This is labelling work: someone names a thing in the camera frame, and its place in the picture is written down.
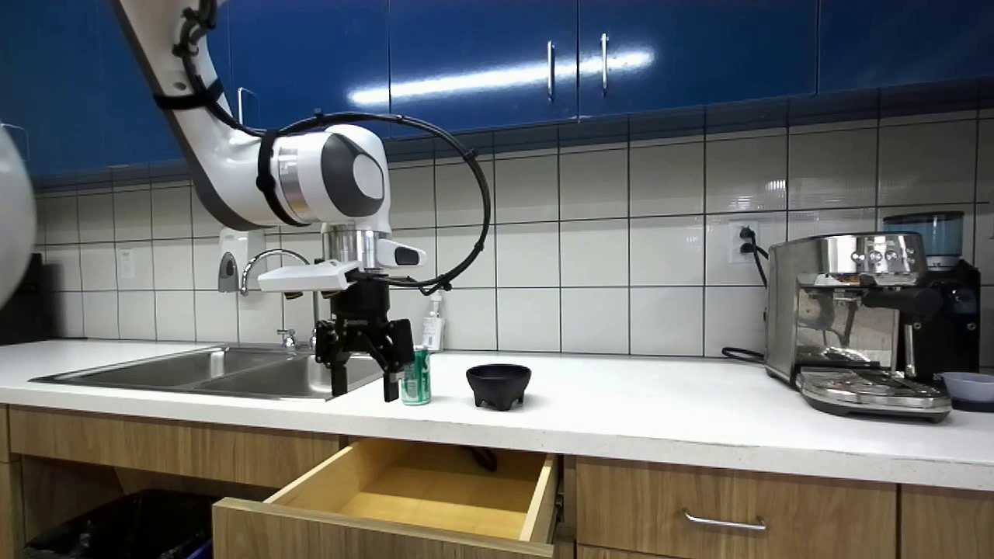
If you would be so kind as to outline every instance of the white tile wall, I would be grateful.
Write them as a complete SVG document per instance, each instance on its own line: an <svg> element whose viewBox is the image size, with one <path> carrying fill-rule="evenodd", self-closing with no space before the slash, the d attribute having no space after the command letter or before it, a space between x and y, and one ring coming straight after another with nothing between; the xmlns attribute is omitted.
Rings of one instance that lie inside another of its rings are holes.
<svg viewBox="0 0 994 559"><path fill-rule="evenodd" d="M774 244L869 231L882 215L919 207L966 211L962 255L984 272L984 324L994 324L992 115L504 151L482 165L495 231L444 297L448 349L762 352L766 289L739 255L739 226ZM469 173L425 159L399 165L391 184L394 235L425 252L410 275L460 260L482 217ZM217 293L217 234L186 179L43 194L40 249L59 268L61 336L277 342L277 330L293 325L306 338L312 297ZM321 255L313 231L268 234L265 244ZM419 293L391 293L391 317L410 317L416 338L425 308ZM984 330L988 365L992 349L994 325Z"/></svg>

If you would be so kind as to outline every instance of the stainless steel sink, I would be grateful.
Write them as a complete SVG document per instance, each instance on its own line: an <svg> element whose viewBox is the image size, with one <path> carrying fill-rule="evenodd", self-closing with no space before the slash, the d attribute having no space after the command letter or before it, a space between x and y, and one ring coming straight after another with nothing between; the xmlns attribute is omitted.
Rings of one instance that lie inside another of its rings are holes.
<svg viewBox="0 0 994 559"><path fill-rule="evenodd" d="M308 365L308 357L308 352L285 349L227 349L223 361L205 352L115 370L40 375L32 382L227 396L330 396L333 388L324 365ZM349 363L349 390L375 378L379 365L373 361Z"/></svg>

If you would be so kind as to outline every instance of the cabinet handle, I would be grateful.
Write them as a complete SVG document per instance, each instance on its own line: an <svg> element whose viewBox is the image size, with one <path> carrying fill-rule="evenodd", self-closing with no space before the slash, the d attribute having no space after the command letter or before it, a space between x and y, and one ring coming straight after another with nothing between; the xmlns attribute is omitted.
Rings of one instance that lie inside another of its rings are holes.
<svg viewBox="0 0 994 559"><path fill-rule="evenodd" d="M556 39L547 39L547 97L556 100Z"/></svg>
<svg viewBox="0 0 994 559"><path fill-rule="evenodd" d="M253 97L248 88L238 88L238 120L245 123L245 92Z"/></svg>
<svg viewBox="0 0 994 559"><path fill-rule="evenodd" d="M702 526L702 528L769 533L766 520L754 520L754 521L725 521L725 520L693 514L691 509L684 509L684 520L688 520L691 526Z"/></svg>
<svg viewBox="0 0 994 559"><path fill-rule="evenodd" d="M599 92L612 90L612 37L599 35Z"/></svg>

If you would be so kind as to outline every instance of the black bowl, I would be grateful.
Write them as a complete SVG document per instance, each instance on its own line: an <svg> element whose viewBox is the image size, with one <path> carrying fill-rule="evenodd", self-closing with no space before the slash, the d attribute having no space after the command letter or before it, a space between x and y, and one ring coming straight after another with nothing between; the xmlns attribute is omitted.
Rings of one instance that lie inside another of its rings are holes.
<svg viewBox="0 0 994 559"><path fill-rule="evenodd" d="M533 370L519 363L482 363L466 370L477 408L512 410L524 404Z"/></svg>

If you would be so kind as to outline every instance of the open drawer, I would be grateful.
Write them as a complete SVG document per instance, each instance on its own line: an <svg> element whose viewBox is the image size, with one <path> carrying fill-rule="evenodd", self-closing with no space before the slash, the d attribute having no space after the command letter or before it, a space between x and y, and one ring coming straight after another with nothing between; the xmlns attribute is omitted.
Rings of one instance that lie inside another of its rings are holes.
<svg viewBox="0 0 994 559"><path fill-rule="evenodd" d="M553 458L357 441L279 495L216 505L217 559L553 559Z"/></svg>

